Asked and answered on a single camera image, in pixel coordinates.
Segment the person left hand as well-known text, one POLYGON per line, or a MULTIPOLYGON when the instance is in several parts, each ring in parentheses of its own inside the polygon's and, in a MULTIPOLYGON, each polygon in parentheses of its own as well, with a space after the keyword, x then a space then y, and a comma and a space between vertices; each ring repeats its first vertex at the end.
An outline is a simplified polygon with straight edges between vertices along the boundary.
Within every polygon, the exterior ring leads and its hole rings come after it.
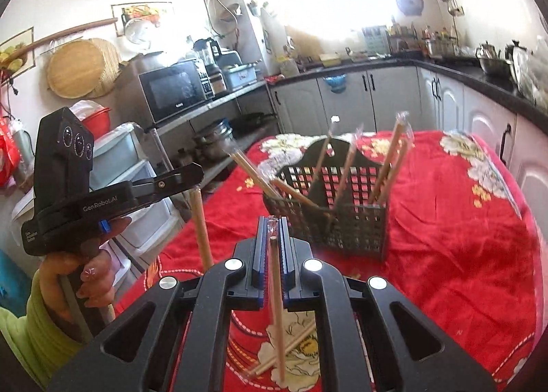
POLYGON ((58 327, 68 329, 74 324, 61 289, 60 276, 83 269, 80 274, 82 285, 76 291, 76 297, 85 301, 85 308, 103 308, 113 302, 115 275, 111 255, 100 247, 124 231, 131 221, 129 217, 115 219, 110 222, 109 233, 82 242, 78 250, 52 253, 43 260, 39 269, 40 292, 50 318, 58 327))

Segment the green sleeve forearm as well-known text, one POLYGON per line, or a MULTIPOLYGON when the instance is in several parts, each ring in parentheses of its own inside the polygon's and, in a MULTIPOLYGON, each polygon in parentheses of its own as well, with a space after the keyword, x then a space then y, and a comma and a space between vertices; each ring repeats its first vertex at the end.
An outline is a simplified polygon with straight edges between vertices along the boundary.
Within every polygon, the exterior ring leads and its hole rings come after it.
POLYGON ((1 389, 44 391, 52 376, 83 347, 69 337, 49 315, 34 274, 26 314, 18 317, 1 309, 1 389))

